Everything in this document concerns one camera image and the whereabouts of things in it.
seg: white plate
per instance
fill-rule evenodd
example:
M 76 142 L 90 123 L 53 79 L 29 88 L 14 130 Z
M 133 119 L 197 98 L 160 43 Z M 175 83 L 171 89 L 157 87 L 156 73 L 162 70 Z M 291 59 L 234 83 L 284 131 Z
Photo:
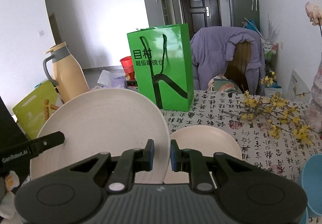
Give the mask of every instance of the white plate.
M 136 174 L 136 183 L 162 183 L 170 157 L 170 135 L 165 119 L 152 101 L 127 89 L 100 89 L 84 93 L 59 108 L 38 137 L 61 131 L 65 143 L 30 162 L 31 179 L 69 166 L 100 152 L 120 156 L 144 148 L 154 140 L 153 170 Z
M 204 156 L 212 157 L 215 152 L 224 152 L 241 160 L 241 150 L 235 139 L 228 133 L 210 126 L 190 126 L 170 135 L 179 148 L 200 151 Z M 165 183 L 189 183 L 186 172 L 173 172 L 171 163 L 165 176 Z

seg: tiled floor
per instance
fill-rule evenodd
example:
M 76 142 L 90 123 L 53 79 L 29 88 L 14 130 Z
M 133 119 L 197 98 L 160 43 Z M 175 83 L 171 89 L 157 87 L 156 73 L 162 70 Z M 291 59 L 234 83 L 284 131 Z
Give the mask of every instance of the tiled floor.
M 109 69 L 109 68 L 85 69 L 85 70 L 83 70 L 83 73 L 85 75 L 85 78 L 87 80 L 87 84 L 90 89 L 97 86 L 97 81 L 99 79 L 99 75 L 101 74 L 103 69 L 108 70 L 109 72 L 112 72 L 112 73 L 122 73 L 125 75 L 123 69 Z

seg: chair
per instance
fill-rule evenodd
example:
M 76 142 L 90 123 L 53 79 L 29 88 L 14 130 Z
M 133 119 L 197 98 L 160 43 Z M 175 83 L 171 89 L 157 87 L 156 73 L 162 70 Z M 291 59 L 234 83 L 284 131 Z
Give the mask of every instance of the chair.
M 236 45 L 234 59 L 229 62 L 225 77 L 233 80 L 239 88 L 245 92 L 248 90 L 248 83 L 246 80 L 246 70 L 251 61 L 251 44 L 247 41 L 238 43 Z

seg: doorway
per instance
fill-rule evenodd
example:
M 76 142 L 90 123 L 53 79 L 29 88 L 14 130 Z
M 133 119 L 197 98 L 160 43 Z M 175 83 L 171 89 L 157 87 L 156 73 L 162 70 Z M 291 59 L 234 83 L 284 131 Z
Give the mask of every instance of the doorway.
M 57 21 L 55 18 L 55 14 L 52 13 L 48 18 L 49 18 L 49 23 L 50 23 L 50 27 L 52 29 L 55 43 L 56 43 L 56 45 L 58 45 L 58 44 L 62 43 L 62 38 L 60 36 L 60 32 L 59 32 L 59 28 L 58 28 Z
M 165 25 L 175 24 L 172 0 L 161 0 L 163 19 Z
M 221 26 L 219 0 L 180 0 L 183 22 L 189 26 L 190 39 L 205 27 Z

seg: red bucket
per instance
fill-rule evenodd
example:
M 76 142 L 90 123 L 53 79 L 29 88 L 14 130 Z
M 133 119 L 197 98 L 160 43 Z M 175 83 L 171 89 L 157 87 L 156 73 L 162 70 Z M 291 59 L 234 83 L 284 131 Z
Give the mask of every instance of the red bucket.
M 122 64 L 125 74 L 129 74 L 130 79 L 134 80 L 134 66 L 131 56 L 120 59 L 120 62 Z

